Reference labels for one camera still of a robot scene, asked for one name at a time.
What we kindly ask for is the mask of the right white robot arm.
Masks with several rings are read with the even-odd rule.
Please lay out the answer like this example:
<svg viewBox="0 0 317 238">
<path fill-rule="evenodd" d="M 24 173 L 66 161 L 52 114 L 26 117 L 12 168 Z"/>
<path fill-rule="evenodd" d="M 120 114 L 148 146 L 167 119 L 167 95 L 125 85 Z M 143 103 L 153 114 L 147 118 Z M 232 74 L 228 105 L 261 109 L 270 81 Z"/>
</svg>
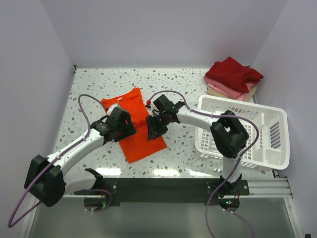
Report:
<svg viewBox="0 0 317 238">
<path fill-rule="evenodd" d="M 148 140 L 154 140 L 167 133 L 171 123 L 188 124 L 210 133 L 217 151 L 222 155 L 222 189 L 236 190 L 242 178 L 240 172 L 241 157 L 245 153 L 249 134 L 239 117 L 226 110 L 220 115 L 213 115 L 191 108 L 186 100 L 173 103 L 165 95 L 154 101 L 155 109 L 146 116 Z"/>
</svg>

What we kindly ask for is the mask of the orange t shirt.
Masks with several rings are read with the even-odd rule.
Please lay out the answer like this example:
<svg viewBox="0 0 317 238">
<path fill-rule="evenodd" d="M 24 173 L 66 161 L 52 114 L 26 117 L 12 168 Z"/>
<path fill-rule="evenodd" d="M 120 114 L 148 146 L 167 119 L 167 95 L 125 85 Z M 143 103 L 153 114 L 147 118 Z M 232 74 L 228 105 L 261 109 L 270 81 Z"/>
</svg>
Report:
<svg viewBox="0 0 317 238">
<path fill-rule="evenodd" d="M 147 139 L 148 126 L 146 117 L 149 113 L 145 108 L 139 88 L 134 88 L 130 92 L 115 98 L 102 99 L 101 102 L 107 108 L 118 103 L 131 115 L 131 120 L 136 129 L 136 133 L 119 141 L 127 162 L 133 163 L 167 148 L 167 145 L 161 136 L 154 140 Z"/>
</svg>

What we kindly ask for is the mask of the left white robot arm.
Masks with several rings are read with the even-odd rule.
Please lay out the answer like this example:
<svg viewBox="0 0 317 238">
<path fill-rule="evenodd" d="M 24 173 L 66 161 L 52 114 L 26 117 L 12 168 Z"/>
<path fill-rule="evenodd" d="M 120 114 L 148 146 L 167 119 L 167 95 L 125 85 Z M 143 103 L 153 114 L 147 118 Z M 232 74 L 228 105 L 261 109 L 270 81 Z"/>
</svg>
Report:
<svg viewBox="0 0 317 238">
<path fill-rule="evenodd" d="M 44 205 L 55 205 L 66 192 L 64 176 L 80 160 L 108 142 L 118 142 L 136 133 L 131 115 L 118 104 L 110 114 L 89 125 L 83 135 L 46 157 L 31 161 L 24 188 Z"/>
</svg>

